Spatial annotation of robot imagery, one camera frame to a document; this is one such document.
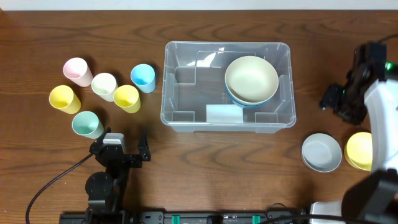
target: white wall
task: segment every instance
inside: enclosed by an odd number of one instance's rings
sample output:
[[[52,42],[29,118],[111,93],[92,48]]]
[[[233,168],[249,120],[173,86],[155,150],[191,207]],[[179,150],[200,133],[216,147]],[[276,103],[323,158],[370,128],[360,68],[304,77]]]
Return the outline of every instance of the white wall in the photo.
[[[3,10],[398,9],[398,0],[0,0]]]

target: wooden surface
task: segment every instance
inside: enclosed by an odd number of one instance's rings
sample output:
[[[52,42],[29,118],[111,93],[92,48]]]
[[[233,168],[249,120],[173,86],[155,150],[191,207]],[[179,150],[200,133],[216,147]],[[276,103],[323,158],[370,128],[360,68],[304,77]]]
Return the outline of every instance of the wooden surface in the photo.
[[[303,140],[331,134],[343,147],[359,128],[317,108],[327,86],[343,83],[354,48],[398,32],[394,11],[81,11],[5,12],[0,16],[0,223],[24,223],[26,206],[48,181],[88,154],[92,140],[71,129],[73,115],[53,109],[52,88],[71,86],[81,110],[97,113],[127,146],[149,133],[152,161],[131,171],[128,208],[265,210],[273,202],[299,207],[339,200],[367,175],[344,159],[329,174],[307,168]],[[297,111],[295,126],[276,134],[175,133],[160,120],[162,82],[141,94],[138,113],[127,114],[78,88],[62,74],[72,57],[94,74],[110,72],[119,85],[139,63],[154,65],[158,81],[171,40],[285,42],[290,46]],[[398,40],[388,58],[398,61]],[[365,122],[363,128],[369,129]],[[31,211],[32,223],[58,223],[64,211],[87,207],[85,182],[103,168],[91,158],[47,189]]]

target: clear plastic container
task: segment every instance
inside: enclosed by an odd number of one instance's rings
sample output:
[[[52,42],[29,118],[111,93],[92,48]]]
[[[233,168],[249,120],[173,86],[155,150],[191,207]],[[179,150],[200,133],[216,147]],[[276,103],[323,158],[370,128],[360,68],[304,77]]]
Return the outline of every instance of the clear plastic container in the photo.
[[[240,109],[228,97],[224,76],[231,62],[248,55],[274,66],[279,87],[263,106]],[[166,45],[164,64],[160,118],[175,131],[275,133],[296,122],[290,49],[285,43],[172,41]]]

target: yellow cup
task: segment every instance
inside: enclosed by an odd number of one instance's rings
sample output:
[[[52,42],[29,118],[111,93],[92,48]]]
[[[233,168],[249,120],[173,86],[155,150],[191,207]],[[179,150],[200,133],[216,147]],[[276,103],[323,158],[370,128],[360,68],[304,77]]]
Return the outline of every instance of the yellow cup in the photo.
[[[50,93],[49,100],[51,106],[68,114],[76,113],[81,107],[76,94],[66,85],[55,87]]]
[[[370,171],[373,158],[372,134],[361,132],[352,135],[344,148],[344,156],[351,166]]]
[[[141,107],[138,90],[131,85],[124,85],[116,89],[113,100],[127,113],[135,113]]]

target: mint green cup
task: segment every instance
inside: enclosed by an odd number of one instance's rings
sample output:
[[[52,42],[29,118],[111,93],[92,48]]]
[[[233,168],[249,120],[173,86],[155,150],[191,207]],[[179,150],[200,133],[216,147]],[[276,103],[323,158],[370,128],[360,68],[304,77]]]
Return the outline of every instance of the mint green cup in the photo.
[[[72,121],[72,129],[76,134],[91,139],[97,139],[104,132],[100,119],[91,111],[78,113]]]

